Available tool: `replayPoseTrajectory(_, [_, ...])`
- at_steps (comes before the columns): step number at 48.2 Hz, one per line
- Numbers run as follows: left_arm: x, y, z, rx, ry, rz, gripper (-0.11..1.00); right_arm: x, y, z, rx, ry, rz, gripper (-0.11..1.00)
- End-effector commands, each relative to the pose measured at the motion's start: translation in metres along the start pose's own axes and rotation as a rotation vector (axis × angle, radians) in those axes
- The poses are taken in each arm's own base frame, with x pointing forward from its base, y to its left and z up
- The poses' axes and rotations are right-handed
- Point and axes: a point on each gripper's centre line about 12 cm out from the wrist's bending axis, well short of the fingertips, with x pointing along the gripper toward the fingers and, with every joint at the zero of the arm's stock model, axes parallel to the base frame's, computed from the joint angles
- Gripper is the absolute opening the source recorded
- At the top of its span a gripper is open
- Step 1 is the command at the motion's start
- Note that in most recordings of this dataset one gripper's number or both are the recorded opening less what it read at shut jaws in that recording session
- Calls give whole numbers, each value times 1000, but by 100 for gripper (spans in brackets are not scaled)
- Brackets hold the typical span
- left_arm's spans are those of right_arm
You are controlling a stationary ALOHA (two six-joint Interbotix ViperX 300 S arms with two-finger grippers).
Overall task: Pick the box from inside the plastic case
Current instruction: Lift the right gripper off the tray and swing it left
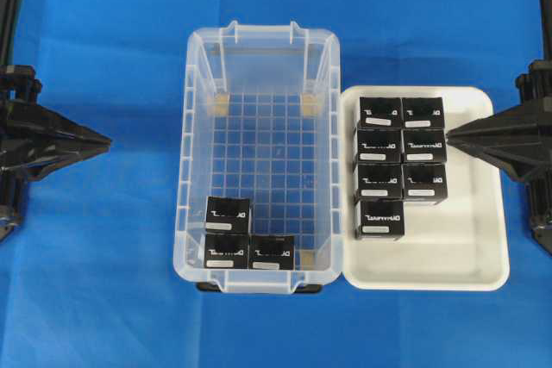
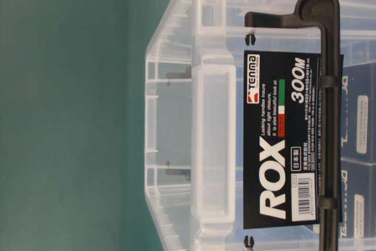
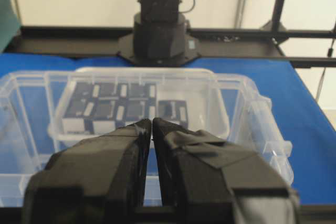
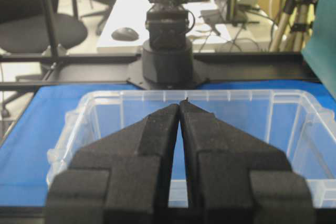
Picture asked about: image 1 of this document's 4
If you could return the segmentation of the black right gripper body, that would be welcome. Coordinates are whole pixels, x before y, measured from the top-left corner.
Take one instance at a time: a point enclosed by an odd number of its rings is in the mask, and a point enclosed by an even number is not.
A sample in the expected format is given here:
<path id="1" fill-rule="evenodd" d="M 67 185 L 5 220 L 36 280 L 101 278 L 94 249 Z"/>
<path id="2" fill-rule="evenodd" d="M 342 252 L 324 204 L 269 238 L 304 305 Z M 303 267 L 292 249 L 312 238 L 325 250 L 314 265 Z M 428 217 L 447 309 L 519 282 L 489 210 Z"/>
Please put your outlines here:
<path id="1" fill-rule="evenodd" d="M 529 182 L 551 170 L 551 106 L 519 104 L 446 133 L 447 143 Z"/>

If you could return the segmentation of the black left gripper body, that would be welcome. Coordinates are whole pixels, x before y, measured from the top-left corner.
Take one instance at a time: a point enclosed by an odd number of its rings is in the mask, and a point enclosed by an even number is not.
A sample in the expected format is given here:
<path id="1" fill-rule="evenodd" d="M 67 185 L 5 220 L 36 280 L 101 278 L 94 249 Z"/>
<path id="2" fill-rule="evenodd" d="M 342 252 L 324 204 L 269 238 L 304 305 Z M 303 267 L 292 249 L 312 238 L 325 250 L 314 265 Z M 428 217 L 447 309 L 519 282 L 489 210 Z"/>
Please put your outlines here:
<path id="1" fill-rule="evenodd" d="M 37 103 L 1 102 L 1 171 L 27 181 L 107 153 L 111 139 Z"/>

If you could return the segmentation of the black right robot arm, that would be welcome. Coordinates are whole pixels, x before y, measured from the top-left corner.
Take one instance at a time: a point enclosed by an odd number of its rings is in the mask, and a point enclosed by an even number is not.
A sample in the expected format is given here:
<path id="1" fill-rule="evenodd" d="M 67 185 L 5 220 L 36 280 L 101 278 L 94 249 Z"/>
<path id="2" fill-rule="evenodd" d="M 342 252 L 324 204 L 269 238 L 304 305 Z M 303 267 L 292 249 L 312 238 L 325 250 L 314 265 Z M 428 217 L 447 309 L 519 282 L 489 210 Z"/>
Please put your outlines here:
<path id="1" fill-rule="evenodd" d="M 521 103 L 451 129 L 450 146 L 526 185 L 532 237 L 551 251 L 551 0 L 540 0 L 544 58 L 516 78 Z"/>

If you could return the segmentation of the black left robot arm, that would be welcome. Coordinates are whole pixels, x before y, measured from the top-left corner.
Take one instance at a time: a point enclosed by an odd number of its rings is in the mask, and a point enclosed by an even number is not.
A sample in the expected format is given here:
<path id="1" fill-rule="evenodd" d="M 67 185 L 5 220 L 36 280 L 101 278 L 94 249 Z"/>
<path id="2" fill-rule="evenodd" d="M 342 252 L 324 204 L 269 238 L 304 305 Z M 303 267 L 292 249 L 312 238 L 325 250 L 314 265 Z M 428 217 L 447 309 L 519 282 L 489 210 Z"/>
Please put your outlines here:
<path id="1" fill-rule="evenodd" d="M 106 153 L 112 140 L 38 104 L 42 83 L 9 56 L 20 0 L 1 0 L 1 239 L 21 226 L 28 184 Z"/>

